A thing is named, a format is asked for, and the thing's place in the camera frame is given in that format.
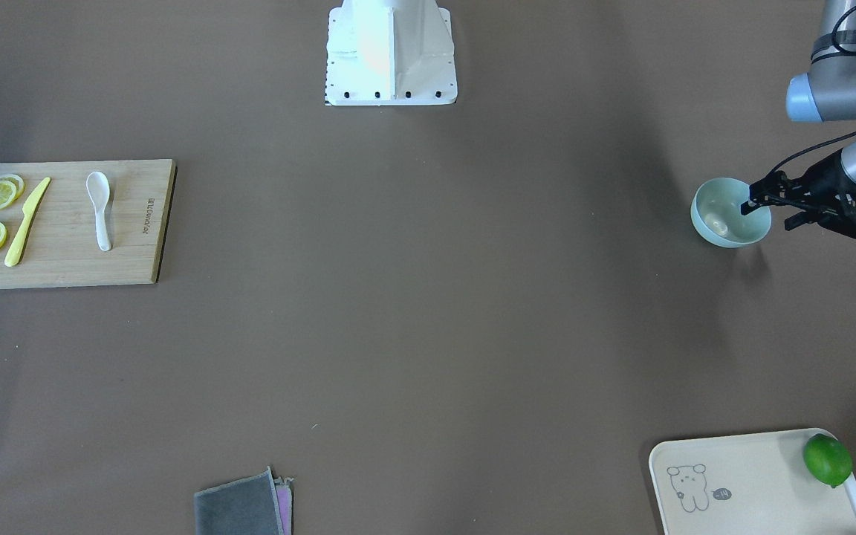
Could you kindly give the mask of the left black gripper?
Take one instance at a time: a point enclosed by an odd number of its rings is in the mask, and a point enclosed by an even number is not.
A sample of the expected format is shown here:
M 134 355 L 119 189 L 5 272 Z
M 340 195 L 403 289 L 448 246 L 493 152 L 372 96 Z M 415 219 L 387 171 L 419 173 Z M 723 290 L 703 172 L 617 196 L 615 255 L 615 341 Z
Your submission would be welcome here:
M 843 170 L 839 152 L 809 167 L 800 179 L 790 179 L 785 172 L 769 172 L 748 186 L 740 214 L 747 216 L 760 207 L 772 206 L 802 210 L 784 220 L 787 231 L 818 224 L 856 239 L 856 183 Z

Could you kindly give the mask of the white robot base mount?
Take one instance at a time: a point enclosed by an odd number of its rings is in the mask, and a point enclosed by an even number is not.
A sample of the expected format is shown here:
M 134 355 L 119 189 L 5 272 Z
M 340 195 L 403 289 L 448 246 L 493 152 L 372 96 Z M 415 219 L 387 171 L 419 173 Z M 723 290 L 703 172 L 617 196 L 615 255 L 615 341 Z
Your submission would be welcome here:
M 458 99 L 451 13 L 435 1 L 343 1 L 328 14 L 327 106 Z

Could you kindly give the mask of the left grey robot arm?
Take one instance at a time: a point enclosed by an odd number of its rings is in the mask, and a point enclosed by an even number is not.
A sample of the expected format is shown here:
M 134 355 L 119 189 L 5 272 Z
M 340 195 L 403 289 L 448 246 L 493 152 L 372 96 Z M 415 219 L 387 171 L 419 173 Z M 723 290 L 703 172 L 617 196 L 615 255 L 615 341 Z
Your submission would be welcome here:
M 794 122 L 856 120 L 856 1 L 829 1 L 811 51 L 811 65 L 791 79 L 788 117 Z M 856 239 L 856 131 L 849 145 L 788 178 L 781 165 L 748 187 L 739 206 L 747 216 L 772 206 L 795 207 L 785 220 L 794 230 L 818 224 Z

